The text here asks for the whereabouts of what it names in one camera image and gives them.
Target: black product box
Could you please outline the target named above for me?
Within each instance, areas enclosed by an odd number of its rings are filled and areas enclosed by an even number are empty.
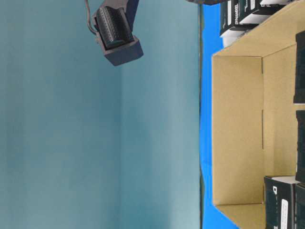
[[[260,0],[240,0],[244,7],[240,10],[241,24],[260,24],[283,8],[283,5],[261,5]]]
[[[297,118],[297,171],[295,179],[305,183],[305,111],[296,111]]]
[[[296,229],[305,228],[305,184],[295,186]]]
[[[295,104],[305,104],[305,31],[295,36],[296,69],[295,69]]]
[[[239,1],[229,0],[220,6],[220,36],[239,37],[248,30],[253,29],[255,24],[239,23]]]
[[[294,176],[265,176],[266,229],[295,228]]]

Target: textured rubber pad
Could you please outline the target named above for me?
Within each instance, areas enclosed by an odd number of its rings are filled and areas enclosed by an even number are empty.
[[[104,7],[98,10],[97,24],[106,49],[133,41],[132,31],[123,8]]]

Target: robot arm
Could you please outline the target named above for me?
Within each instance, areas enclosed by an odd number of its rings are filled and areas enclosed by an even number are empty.
[[[216,4],[224,0],[187,1]],[[143,56],[140,41],[132,34],[139,0],[105,0],[93,14],[92,22],[88,0],[85,0],[85,4],[89,30],[96,35],[104,56],[114,66],[134,61]]]

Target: white label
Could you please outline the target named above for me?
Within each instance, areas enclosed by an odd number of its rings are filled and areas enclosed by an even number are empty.
[[[248,8],[248,1],[246,1],[246,4],[244,6],[244,11],[246,12],[247,11],[247,8]]]
[[[239,13],[238,13],[238,4],[234,6],[234,16],[235,16],[235,24],[238,25],[238,18],[239,18]]]
[[[232,1],[228,1],[228,25],[232,24]]]
[[[287,229],[288,221],[288,201],[282,199],[281,229]]]
[[[255,8],[255,0],[251,0],[251,9],[253,10]]]

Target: cardboard box flap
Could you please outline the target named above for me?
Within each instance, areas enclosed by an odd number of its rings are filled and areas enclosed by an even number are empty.
[[[262,58],[213,58],[213,202],[263,201]]]
[[[217,208],[242,229],[265,228],[264,204],[227,205]]]
[[[305,30],[304,21],[305,0],[292,2],[216,55],[270,55],[294,45],[295,34]]]

